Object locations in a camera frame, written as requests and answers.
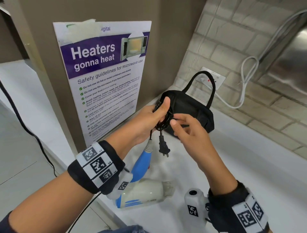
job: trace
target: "gray floor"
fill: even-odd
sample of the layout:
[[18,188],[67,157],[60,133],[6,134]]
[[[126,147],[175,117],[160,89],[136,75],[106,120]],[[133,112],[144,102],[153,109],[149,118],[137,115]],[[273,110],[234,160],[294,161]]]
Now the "gray floor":
[[[26,197],[54,178],[36,140],[0,104],[0,220]],[[88,208],[73,233],[96,233],[107,224]]]

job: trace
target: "bag handle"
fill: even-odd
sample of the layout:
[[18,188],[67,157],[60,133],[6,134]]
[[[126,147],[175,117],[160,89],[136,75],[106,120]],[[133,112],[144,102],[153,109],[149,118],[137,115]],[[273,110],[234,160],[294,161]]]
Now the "bag handle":
[[205,75],[209,78],[209,80],[210,80],[210,82],[211,82],[211,84],[212,84],[212,93],[211,93],[211,96],[210,96],[210,98],[209,98],[209,101],[208,101],[208,103],[207,103],[207,105],[206,105],[207,108],[210,108],[210,107],[211,107],[211,104],[212,104],[212,101],[213,101],[213,98],[214,98],[214,94],[215,94],[215,81],[214,81],[212,75],[211,75],[208,71],[199,71],[199,72],[197,72],[196,74],[194,74],[194,76],[191,78],[191,80],[189,81],[189,83],[187,84],[187,86],[182,90],[182,92],[186,93],[186,92],[189,90],[190,86],[192,85],[192,82],[194,81],[194,79],[195,79],[199,74],[205,74]]

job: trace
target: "black bag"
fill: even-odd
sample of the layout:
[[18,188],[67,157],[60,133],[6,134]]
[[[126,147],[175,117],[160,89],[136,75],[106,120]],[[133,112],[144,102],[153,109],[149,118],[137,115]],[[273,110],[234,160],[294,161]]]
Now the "black bag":
[[[186,94],[187,90],[192,85],[193,80],[199,74],[205,74],[208,76],[212,83],[212,93],[206,106]],[[201,126],[204,127],[208,133],[210,133],[212,130],[214,130],[213,113],[209,109],[213,101],[214,93],[215,82],[212,75],[207,71],[199,71],[192,77],[192,79],[182,91],[170,90],[164,92],[160,98],[160,102],[163,103],[164,98],[168,96],[171,100],[170,106],[173,110],[173,113],[190,114],[201,123]],[[174,136],[172,127],[169,126],[167,129],[165,129],[165,131]]]

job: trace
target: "microwave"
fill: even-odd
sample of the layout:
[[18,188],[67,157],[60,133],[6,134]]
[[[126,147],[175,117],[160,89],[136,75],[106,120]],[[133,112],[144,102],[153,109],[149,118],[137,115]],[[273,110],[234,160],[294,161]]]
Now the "microwave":
[[148,36],[122,38],[120,61],[145,53]]

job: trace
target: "white cable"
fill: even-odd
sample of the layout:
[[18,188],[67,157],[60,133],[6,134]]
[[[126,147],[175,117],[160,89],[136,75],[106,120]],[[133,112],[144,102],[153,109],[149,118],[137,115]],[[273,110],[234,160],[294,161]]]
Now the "white cable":
[[[293,18],[298,17],[301,14],[307,13],[307,9],[299,11],[297,13],[295,13],[294,15],[290,16],[278,29],[277,31],[274,33],[273,37],[271,38],[270,42],[268,43],[268,45],[266,46],[266,48],[264,49],[264,51],[260,54],[259,58],[255,57],[255,56],[250,56],[247,57],[242,65],[241,65],[241,82],[242,82],[242,91],[240,94],[240,98],[239,98],[239,105],[238,106],[231,106],[229,105],[225,100],[223,100],[221,98],[221,96],[219,96],[218,93],[215,92],[215,95],[224,103],[226,104],[228,107],[232,108],[232,109],[237,109],[239,107],[241,107],[244,103],[244,98],[245,98],[245,90],[246,90],[246,85],[248,84],[248,82],[250,81],[250,79],[254,76],[254,74],[256,73],[258,67],[259,67],[259,61],[262,59],[262,57],[264,56],[264,54],[268,51],[268,49],[270,49],[271,45],[273,44],[273,42],[275,41],[276,37],[278,36],[278,34],[280,33],[280,31],[284,28],[284,26],[291,21]],[[248,72],[248,74],[246,76],[244,76],[244,65],[245,62],[249,59],[254,59],[256,62],[253,65],[253,67],[250,69],[250,71]]]

